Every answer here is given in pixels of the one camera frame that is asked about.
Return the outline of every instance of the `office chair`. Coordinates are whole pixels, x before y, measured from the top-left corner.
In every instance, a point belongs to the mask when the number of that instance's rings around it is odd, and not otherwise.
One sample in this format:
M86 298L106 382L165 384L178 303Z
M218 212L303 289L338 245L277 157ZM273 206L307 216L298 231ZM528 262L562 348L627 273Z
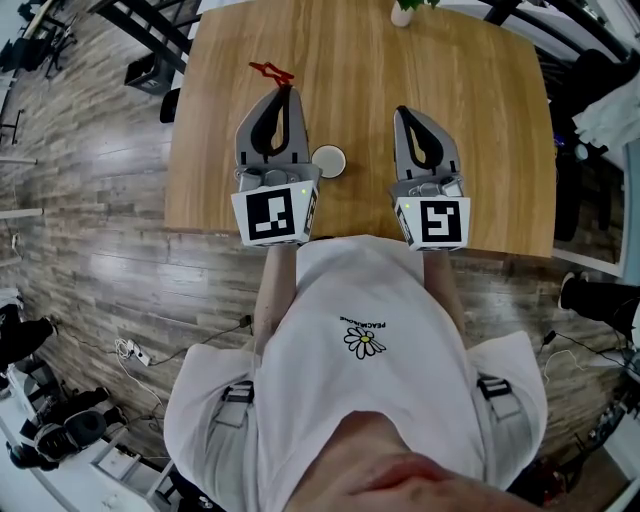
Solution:
M609 229L611 220L611 186L608 172L611 165L601 156L606 146L596 148L583 144L575 133L573 116L583 112L592 103L633 79L640 71L640 55L631 51L622 63L613 63L597 50L585 51L561 77L549 104L553 132L564 140L564 147L556 158L556 223L554 238L571 241L575 236L583 200L598 206L598 227ZM588 151L583 162L574 156L576 146L582 144ZM584 166L596 171L599 190L582 186Z

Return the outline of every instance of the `tabletop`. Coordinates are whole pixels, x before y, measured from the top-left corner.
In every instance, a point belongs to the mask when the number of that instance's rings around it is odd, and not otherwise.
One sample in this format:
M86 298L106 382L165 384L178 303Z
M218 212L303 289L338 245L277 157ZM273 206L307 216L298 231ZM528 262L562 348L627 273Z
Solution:
M237 233L235 132L274 87L248 66L295 75L311 152L334 144L345 172L321 180L312 235L402 239L391 208L393 113L433 118L455 139L471 198L469 247L551 255L555 162L534 47L505 29L443 8L408 28L390 0L260 0L206 12L174 125L165 224Z

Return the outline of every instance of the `wooden floor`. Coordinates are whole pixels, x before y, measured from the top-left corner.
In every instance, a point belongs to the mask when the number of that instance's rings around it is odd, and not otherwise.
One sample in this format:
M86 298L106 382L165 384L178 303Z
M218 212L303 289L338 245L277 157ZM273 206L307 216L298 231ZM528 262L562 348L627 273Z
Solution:
M53 314L62 322L60 335L40 350L59 377L81 390L107 386L135 418L148 414L155 398L102 351L112 351L115 338L131 338L162 358L234 327L252 313L265 253L236 238L163 228L172 126L158 120L160 98L123 86L127 64L147 51L82 12L85 2L68 5L65 13L80 13L79 45L66 53L65 69L51 81L42 71L23 72L3 115L10 121L25 109L18 145L3 141L0 154L35 157L39 164L2 166L0 208L42 207L45 215L10 222L11 232L20 232L24 261L0 269L0 282L22 290L30 317ZM1 236L0 256L7 256L9 231ZM553 328L594 348L613 345L607 326L557 309L567 264L465 251L453 261L471 344L525 329L538 350ZM214 343L238 346L248 337L244 329ZM564 348L582 365L590 359L558 339L542 351L540 367ZM166 403L181 361L124 364ZM544 454L572 442L574 433L586 435L620 377L617 370L582 372L567 354L554 358L548 374ZM162 416L160 408L156 414ZM145 456L166 456L154 425L134 422L125 444Z

